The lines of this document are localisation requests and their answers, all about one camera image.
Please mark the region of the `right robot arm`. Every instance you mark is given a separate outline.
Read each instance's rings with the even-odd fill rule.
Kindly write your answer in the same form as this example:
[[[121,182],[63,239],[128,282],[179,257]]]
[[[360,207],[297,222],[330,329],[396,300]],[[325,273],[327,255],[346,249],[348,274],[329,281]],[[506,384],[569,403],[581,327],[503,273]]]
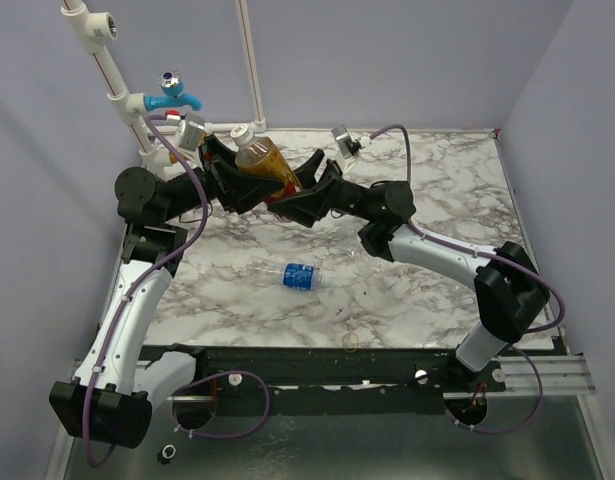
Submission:
[[[457,361],[446,371],[454,389],[472,390],[495,356],[532,332],[531,325],[553,289],[538,275],[525,250],[513,242],[500,248],[468,244],[414,225],[416,208],[408,180],[365,187],[345,179],[375,137],[354,138],[343,127],[332,133],[337,156],[326,161],[323,152],[316,151],[293,173],[303,182],[303,190],[272,197],[269,210],[304,227],[312,227],[330,211],[363,219],[366,224],[358,236],[370,256],[419,266],[471,288],[480,322],[457,347]]]

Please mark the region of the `golden energy drink bottle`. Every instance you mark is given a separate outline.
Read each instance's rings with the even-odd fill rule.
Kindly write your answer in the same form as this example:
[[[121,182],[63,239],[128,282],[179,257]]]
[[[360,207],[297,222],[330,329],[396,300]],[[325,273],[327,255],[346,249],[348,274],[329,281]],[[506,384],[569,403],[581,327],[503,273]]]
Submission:
[[[247,145],[237,147],[235,163],[244,173],[281,180],[285,187],[293,184],[297,191],[302,190],[293,170],[273,140],[267,136],[255,134],[255,138]],[[271,198],[264,201],[266,205]]]

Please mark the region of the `white bottle cap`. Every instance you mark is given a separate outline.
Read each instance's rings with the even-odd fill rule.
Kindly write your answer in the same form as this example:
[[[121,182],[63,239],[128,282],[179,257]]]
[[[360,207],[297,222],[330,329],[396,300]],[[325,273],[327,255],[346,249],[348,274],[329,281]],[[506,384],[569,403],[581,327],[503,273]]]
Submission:
[[[237,147],[242,147],[251,142],[255,138],[255,134],[248,124],[241,124],[231,130],[230,138]]]

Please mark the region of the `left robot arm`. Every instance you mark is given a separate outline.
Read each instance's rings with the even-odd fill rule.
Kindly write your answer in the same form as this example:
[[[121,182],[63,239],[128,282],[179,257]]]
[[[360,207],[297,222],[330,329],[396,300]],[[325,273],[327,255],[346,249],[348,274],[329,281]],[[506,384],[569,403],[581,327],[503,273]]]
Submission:
[[[230,212],[252,210],[283,187],[281,181],[238,170],[234,153],[215,138],[201,149],[201,164],[165,181],[144,167],[116,179],[118,213],[126,221],[121,260],[110,303],[87,355],[67,382],[56,382],[49,401],[67,433],[85,445],[137,447],[153,412],[171,395],[209,393],[218,383],[200,347],[173,346],[147,367],[138,360],[156,307],[184,251],[195,237],[170,220],[218,200]]]

